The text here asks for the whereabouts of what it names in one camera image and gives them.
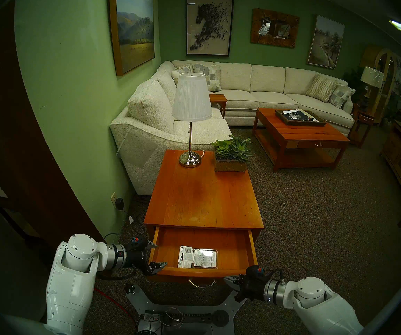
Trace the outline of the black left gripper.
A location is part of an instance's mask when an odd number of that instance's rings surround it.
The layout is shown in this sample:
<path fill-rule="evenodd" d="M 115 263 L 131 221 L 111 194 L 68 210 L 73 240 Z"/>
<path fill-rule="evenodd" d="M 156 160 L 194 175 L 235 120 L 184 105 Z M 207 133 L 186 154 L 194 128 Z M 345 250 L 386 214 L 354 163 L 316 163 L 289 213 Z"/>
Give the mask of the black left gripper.
<path fill-rule="evenodd" d="M 135 235 L 125 245 L 125 268 L 137 268 L 146 276 L 158 274 L 167 266 L 167 262 L 151 261 L 148 265 L 146 249 L 155 248 L 158 245 L 154 242 L 149 242 L 143 235 Z"/>

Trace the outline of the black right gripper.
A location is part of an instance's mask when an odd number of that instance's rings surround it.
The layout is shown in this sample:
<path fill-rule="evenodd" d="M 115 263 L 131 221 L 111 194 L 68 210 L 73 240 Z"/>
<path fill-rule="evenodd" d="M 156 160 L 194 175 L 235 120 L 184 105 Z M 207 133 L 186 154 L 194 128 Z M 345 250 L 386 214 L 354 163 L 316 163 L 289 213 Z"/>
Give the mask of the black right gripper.
<path fill-rule="evenodd" d="M 223 277 L 224 282 L 229 287 L 240 287 L 241 290 L 236 294 L 234 300 L 243 302 L 247 298 L 250 300 L 265 301 L 265 287 L 269 277 L 264 274 L 264 269 L 258 265 L 249 266 L 245 274 L 240 276 L 232 275 Z"/>

